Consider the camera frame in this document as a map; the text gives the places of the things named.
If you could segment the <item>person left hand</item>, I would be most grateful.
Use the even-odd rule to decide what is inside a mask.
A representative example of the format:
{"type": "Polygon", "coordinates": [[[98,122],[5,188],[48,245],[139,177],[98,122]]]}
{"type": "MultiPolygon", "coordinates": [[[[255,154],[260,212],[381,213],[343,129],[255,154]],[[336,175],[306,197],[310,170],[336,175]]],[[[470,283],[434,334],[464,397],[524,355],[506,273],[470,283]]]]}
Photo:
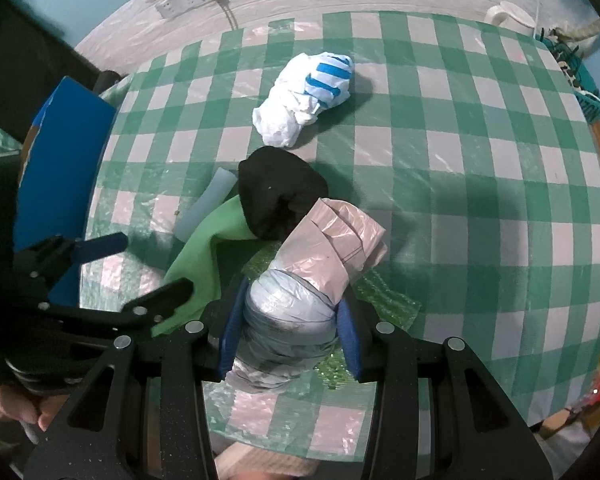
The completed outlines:
{"type": "Polygon", "coordinates": [[[0,420],[15,420],[27,424],[37,424],[46,431],[56,415],[67,402],[66,394],[49,396],[41,401],[32,401],[14,388],[0,386],[0,420]]]}

